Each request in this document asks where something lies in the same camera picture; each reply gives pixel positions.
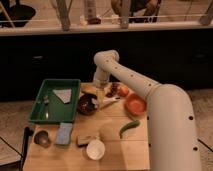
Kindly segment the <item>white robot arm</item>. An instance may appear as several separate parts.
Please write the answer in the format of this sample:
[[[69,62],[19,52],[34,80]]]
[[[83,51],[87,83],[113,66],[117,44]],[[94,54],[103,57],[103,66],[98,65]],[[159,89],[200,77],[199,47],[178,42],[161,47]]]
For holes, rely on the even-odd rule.
[[[105,87],[113,75],[147,102],[150,171],[202,171],[189,95],[121,65],[115,50],[96,53],[94,63],[95,87]]]

